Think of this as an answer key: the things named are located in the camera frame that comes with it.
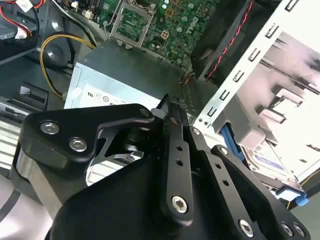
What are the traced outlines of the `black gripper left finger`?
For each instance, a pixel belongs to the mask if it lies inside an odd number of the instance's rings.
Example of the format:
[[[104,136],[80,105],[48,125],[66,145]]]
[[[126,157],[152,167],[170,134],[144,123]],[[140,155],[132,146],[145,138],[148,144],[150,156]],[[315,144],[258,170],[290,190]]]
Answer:
[[[145,160],[165,137],[183,138],[170,121],[168,95],[153,110],[134,103],[37,112],[22,124],[13,166],[55,220],[71,197],[92,186],[89,168],[106,154],[137,148]]]

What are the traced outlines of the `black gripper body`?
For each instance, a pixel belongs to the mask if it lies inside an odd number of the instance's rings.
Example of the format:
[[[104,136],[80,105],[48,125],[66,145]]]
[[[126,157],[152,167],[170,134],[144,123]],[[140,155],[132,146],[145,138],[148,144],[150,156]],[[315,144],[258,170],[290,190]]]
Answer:
[[[195,170],[183,138],[164,137],[152,156],[72,196],[59,210],[52,240],[186,240],[194,222]]]

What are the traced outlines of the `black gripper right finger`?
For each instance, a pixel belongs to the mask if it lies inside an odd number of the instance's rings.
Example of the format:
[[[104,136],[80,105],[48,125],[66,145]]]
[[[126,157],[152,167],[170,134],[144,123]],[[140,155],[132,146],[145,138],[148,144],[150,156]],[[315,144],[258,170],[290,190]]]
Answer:
[[[209,148],[203,134],[189,125],[177,97],[169,99],[169,119],[188,143],[195,170],[194,221],[186,240],[309,240],[307,228],[226,147]]]

